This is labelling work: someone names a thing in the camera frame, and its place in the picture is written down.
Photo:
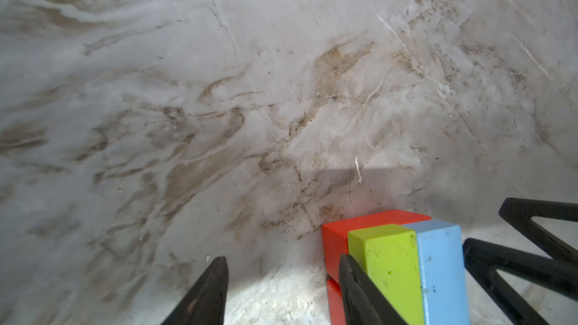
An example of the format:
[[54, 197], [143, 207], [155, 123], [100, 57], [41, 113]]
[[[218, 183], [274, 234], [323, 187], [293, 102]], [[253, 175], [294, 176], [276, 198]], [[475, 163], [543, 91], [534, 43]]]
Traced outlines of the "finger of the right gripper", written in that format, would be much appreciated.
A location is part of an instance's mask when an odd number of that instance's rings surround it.
[[514, 275], [577, 301], [577, 266], [478, 239], [463, 244], [465, 268], [514, 324], [547, 321], [499, 272]]
[[507, 198], [499, 215], [554, 260], [577, 264], [577, 249], [554, 236], [533, 218], [577, 222], [577, 204]]

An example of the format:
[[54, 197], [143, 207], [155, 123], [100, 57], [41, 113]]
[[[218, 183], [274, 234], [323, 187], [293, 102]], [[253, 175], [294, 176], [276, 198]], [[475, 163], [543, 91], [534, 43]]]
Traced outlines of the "lime green block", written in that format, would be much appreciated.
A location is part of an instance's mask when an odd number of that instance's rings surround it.
[[425, 323], [414, 230], [397, 224], [352, 230], [348, 249], [406, 323]]

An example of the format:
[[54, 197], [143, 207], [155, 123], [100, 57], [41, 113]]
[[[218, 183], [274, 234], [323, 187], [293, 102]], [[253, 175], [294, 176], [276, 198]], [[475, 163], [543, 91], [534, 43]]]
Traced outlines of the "red rectangular block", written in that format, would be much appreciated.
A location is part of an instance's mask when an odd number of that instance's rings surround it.
[[322, 239], [325, 254], [325, 266], [328, 275], [339, 284], [340, 256], [349, 253], [348, 234], [361, 230], [389, 224], [412, 224], [431, 220], [430, 216], [402, 210], [364, 215], [322, 225]]
[[342, 292], [339, 284], [332, 278], [327, 280], [328, 304], [332, 325], [346, 325]]

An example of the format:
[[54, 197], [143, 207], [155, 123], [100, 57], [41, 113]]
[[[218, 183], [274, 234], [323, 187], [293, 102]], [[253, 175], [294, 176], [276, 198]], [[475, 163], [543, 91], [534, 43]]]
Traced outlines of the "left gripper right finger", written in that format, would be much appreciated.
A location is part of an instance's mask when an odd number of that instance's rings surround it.
[[406, 325], [351, 255], [340, 256], [339, 281], [347, 325]]

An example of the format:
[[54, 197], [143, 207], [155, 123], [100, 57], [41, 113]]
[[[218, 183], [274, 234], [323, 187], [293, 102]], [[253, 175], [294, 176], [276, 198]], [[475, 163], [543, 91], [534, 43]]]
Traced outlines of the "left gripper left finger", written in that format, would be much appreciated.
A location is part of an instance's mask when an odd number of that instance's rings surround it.
[[215, 257], [162, 325], [223, 325], [229, 284], [226, 257]]

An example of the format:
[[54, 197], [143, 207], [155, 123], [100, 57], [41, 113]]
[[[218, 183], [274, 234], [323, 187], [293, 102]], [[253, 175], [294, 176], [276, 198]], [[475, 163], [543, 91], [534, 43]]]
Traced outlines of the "light blue block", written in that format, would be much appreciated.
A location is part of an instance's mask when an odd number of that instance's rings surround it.
[[426, 324], [469, 324], [461, 228], [440, 220], [405, 226], [415, 231]]

